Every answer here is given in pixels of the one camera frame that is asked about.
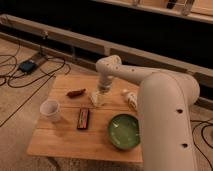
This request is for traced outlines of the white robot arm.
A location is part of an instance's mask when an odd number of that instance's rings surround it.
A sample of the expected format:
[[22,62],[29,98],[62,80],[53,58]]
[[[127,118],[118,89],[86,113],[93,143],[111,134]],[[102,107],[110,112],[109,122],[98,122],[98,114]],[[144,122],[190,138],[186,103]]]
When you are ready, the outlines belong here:
[[144,171],[198,171],[189,107],[200,94],[197,80],[180,72],[124,65],[117,55],[96,62],[98,90],[118,77],[139,87],[137,114]]

